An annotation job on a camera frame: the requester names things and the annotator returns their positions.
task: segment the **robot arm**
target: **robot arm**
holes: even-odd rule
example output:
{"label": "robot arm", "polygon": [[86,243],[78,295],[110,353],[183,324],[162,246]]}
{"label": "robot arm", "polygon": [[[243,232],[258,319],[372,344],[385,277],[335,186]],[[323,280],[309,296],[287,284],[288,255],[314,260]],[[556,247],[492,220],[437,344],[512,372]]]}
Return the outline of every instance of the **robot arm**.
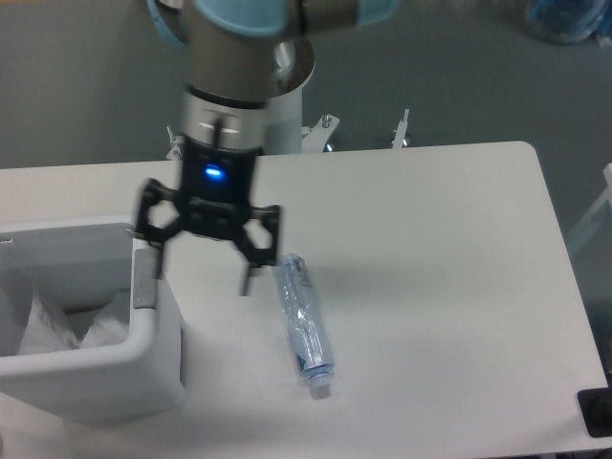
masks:
{"label": "robot arm", "polygon": [[[136,236],[159,249],[182,230],[228,240],[248,262],[243,285],[256,268],[276,263],[281,208],[251,206],[251,183],[266,133],[266,103],[279,93],[274,50],[310,33],[376,22],[399,0],[148,0],[182,11],[190,49],[184,101],[183,164],[179,189],[151,180],[142,193]],[[170,201],[179,216],[164,229],[149,210]],[[258,220],[272,236],[257,248],[245,230]]]}

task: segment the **blue object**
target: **blue object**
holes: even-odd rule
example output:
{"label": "blue object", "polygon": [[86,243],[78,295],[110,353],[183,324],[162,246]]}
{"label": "blue object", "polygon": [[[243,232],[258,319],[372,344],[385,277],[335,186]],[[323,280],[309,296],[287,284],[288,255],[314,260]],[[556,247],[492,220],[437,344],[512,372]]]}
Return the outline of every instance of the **blue object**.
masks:
{"label": "blue object", "polygon": [[287,0],[195,0],[210,21],[246,36],[275,36],[287,27]]}
{"label": "blue object", "polygon": [[206,168],[204,169],[204,173],[206,174],[208,178],[210,178],[211,180],[217,181],[217,182],[221,182],[225,180],[226,178],[225,171],[223,171],[216,165],[207,165]]}
{"label": "blue object", "polygon": [[609,0],[531,0],[525,21],[545,41],[575,44],[598,28],[608,5]]}
{"label": "blue object", "polygon": [[597,37],[612,38],[612,4],[608,6],[605,16],[597,28]]}
{"label": "blue object", "polygon": [[331,384],[335,364],[306,264],[297,255],[285,255],[273,273],[299,374],[318,391]]}
{"label": "blue object", "polygon": [[149,7],[149,11],[153,17],[153,23],[155,24],[158,34],[162,37],[162,40],[170,46],[184,46],[185,43],[183,43],[165,24],[164,18],[155,0],[146,0],[146,4]]}
{"label": "blue object", "polygon": [[400,6],[400,0],[360,0],[358,26],[367,26],[391,17]]}

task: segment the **metal bolt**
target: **metal bolt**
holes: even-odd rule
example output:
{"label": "metal bolt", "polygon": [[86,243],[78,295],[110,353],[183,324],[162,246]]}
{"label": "metal bolt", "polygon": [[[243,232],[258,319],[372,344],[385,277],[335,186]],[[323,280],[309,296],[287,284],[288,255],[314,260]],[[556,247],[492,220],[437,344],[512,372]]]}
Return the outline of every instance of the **metal bolt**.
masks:
{"label": "metal bolt", "polygon": [[170,143],[174,143],[176,141],[176,137],[174,137],[172,128],[170,126],[166,126],[165,130],[168,131],[168,138],[170,139]]}

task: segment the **black cable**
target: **black cable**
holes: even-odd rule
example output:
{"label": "black cable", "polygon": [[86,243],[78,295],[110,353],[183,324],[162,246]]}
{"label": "black cable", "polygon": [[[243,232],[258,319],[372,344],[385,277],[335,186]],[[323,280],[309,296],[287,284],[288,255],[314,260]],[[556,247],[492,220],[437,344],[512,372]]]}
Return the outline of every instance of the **black cable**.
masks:
{"label": "black cable", "polygon": [[612,448],[602,449],[600,452],[595,454],[591,459],[603,459],[607,456],[608,452],[612,452]]}

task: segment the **plastic water bottle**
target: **plastic water bottle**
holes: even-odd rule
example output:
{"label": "plastic water bottle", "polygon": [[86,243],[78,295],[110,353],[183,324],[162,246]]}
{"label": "plastic water bottle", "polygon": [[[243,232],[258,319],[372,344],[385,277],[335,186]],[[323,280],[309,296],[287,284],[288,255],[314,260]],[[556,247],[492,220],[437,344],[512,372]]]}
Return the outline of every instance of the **plastic water bottle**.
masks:
{"label": "plastic water bottle", "polygon": [[609,4],[609,0],[530,0],[525,20],[545,41],[575,44],[598,28]]}
{"label": "plastic water bottle", "polygon": [[334,359],[306,264],[295,254],[285,255],[273,273],[299,374],[318,391],[331,384]]}

